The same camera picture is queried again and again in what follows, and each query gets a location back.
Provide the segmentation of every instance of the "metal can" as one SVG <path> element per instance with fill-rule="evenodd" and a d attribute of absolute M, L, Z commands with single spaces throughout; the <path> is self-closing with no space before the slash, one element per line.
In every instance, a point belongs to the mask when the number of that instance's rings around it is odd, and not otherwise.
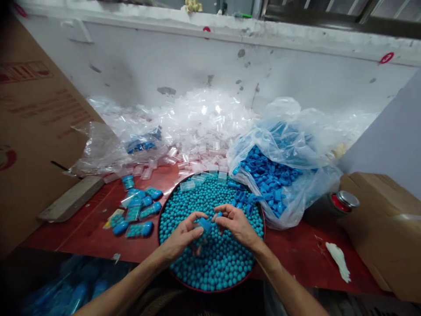
<path fill-rule="evenodd" d="M 358 206 L 360 201 L 348 191 L 329 192 L 304 211 L 303 219 L 310 225 L 318 226 L 344 217 Z"/>

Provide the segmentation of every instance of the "red sticker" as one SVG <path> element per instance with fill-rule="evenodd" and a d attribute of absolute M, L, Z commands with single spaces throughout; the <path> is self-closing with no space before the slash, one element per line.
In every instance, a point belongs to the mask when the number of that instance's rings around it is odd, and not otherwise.
<path fill-rule="evenodd" d="M 203 28 L 203 31 L 204 31 L 204 32 L 209 32 L 209 33 L 211 32 L 211 30 L 210 30 L 209 26 L 205 26 L 205 27 Z"/>
<path fill-rule="evenodd" d="M 393 52 L 384 55 L 383 58 L 380 60 L 380 64 L 388 63 L 393 58 L 393 56 L 395 56 L 395 53 Z"/>
<path fill-rule="evenodd" d="M 21 16 L 23 16 L 24 18 L 28 17 L 25 10 L 19 4 L 13 3 L 13 7 L 16 10 L 16 12 L 18 12 Z"/>

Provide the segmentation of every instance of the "hand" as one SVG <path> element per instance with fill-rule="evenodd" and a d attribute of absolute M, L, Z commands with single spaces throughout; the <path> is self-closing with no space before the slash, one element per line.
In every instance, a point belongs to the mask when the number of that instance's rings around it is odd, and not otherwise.
<path fill-rule="evenodd" d="M 180 222 L 170 237 L 156 250 L 158 256 L 166 266 L 170 266 L 183 253 L 184 249 L 203 234 L 203 227 L 194 225 L 194 221 L 207 215 L 202 212 L 193 212 Z"/>
<path fill-rule="evenodd" d="M 223 215 L 216 217 L 217 214 L 215 214 L 212 218 L 212 222 L 219 225 L 220 235 L 224 233 L 225 229 L 229 229 L 240 243 L 251 250 L 260 242 L 258 234 L 250 225 L 243 210 L 231 204 L 224 204 L 215 207 L 214 211 L 222 212 Z"/>

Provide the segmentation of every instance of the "box flap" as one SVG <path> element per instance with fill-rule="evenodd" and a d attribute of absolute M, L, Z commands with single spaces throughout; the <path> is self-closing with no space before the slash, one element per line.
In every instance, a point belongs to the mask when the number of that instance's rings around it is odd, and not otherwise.
<path fill-rule="evenodd" d="M 86 137 L 71 126 L 103 122 L 60 69 L 12 17 L 0 56 L 1 257 L 41 223 L 37 215 L 77 183 L 69 168 Z"/>

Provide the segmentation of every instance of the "yellow object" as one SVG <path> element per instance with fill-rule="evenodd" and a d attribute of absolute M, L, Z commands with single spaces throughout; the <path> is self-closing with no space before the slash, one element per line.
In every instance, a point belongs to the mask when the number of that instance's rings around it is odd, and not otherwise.
<path fill-rule="evenodd" d="M 184 1 L 184 8 L 187 13 L 190 12 L 203 12 L 203 6 L 201 3 L 197 3 L 197 0 L 185 0 Z"/>

